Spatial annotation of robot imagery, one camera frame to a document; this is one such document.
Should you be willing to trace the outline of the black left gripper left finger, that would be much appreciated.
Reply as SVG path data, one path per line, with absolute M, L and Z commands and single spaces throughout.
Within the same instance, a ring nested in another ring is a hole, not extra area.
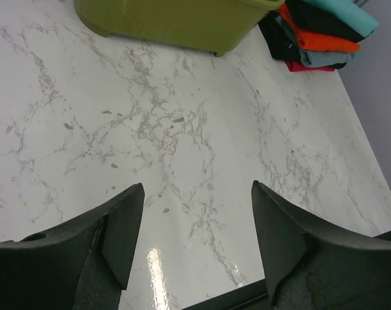
M 62 224 L 0 242 L 0 309 L 117 309 L 144 199 L 137 183 Z

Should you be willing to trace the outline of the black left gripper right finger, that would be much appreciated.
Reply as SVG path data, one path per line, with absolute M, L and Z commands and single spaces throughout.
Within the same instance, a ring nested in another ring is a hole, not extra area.
M 391 309 L 391 231 L 365 236 L 252 185 L 271 309 Z

